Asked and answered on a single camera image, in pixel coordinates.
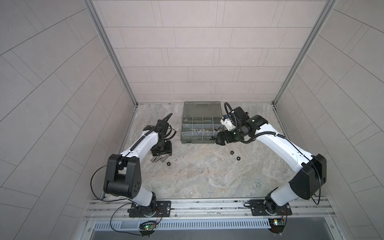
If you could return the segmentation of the grey compartment organizer box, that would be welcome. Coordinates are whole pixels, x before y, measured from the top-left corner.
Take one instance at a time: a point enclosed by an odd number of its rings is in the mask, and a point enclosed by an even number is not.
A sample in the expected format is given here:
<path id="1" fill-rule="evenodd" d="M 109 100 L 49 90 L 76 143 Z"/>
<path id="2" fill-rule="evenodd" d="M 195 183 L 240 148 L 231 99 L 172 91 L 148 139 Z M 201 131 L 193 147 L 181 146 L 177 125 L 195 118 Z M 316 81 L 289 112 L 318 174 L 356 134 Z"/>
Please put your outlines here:
<path id="1" fill-rule="evenodd" d="M 222 127 L 220 102 L 184 102 L 181 142 L 183 144 L 215 144 Z"/>

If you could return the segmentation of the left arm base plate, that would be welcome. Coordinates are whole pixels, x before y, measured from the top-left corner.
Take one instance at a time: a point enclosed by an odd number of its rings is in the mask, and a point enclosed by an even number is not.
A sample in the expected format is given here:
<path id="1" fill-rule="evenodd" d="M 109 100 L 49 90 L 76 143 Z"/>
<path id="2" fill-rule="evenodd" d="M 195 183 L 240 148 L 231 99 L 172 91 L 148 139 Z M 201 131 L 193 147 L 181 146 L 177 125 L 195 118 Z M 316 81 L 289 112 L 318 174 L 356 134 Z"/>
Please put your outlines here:
<path id="1" fill-rule="evenodd" d="M 144 207 L 132 203 L 131 208 L 128 209 L 130 218 L 155 218 L 169 217 L 171 211 L 171 201 L 157 201 L 156 204 L 151 203 L 149 206 Z"/>

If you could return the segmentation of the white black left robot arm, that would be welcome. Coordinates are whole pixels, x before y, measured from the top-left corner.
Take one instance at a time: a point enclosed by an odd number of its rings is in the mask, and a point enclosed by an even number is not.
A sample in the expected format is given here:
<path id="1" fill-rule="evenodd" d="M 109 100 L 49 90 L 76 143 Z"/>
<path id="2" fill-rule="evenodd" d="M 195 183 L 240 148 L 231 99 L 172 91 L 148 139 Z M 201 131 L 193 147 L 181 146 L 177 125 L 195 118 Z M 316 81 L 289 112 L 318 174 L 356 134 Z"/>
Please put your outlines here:
<path id="1" fill-rule="evenodd" d="M 147 153 L 159 158 L 172 155 L 171 139 L 176 135 L 168 123 L 172 115 L 158 120 L 154 126 L 146 126 L 131 147 L 108 159 L 103 191 L 115 197 L 126 197 L 135 204 L 134 216 L 152 217 L 157 212 L 156 194 L 142 186 L 141 161 Z"/>

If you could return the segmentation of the silver spacer cluster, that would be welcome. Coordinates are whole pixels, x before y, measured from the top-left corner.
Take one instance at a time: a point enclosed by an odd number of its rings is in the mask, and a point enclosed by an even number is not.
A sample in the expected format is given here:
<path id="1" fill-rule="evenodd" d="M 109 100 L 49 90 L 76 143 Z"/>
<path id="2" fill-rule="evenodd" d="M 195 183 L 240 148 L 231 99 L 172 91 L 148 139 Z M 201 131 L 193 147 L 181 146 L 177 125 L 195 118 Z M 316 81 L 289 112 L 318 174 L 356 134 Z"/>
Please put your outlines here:
<path id="1" fill-rule="evenodd" d="M 151 159 L 151 162 L 156 163 L 158 161 L 161 161 L 163 163 L 168 157 L 169 155 L 155 156 Z"/>

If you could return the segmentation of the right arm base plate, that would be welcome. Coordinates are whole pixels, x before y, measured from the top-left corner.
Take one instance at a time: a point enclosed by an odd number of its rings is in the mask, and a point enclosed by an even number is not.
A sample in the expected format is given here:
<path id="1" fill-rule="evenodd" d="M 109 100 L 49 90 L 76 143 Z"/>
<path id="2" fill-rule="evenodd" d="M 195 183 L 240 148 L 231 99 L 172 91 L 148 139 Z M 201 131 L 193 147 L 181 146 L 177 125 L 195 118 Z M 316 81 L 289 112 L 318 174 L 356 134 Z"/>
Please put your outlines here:
<path id="1" fill-rule="evenodd" d="M 252 216 L 282 216 L 283 214 L 291 216 L 293 214 L 288 203 L 282 207 L 275 207 L 272 214 L 268 212 L 265 200 L 249 200 L 244 203 L 244 207 L 251 210 Z"/>

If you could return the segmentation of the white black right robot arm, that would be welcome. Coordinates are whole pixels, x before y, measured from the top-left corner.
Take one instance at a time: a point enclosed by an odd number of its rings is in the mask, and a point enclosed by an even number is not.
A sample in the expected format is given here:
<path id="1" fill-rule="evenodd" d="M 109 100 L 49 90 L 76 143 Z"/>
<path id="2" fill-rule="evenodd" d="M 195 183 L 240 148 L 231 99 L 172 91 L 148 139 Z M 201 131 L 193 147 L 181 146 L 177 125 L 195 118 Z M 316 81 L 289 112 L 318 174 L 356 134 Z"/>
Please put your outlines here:
<path id="1" fill-rule="evenodd" d="M 309 200 L 315 193 L 321 193 L 321 187 L 327 181 L 327 160 L 324 156 L 312 155 L 298 147 L 260 115 L 250 117 L 241 107 L 233 109 L 227 102 L 224 108 L 226 113 L 221 118 L 221 124 L 226 129 L 218 133 L 216 144 L 250 144 L 258 140 L 279 155 L 296 173 L 287 184 L 267 194 L 259 205 L 262 210 L 269 215 L 279 215 L 289 202 Z"/>

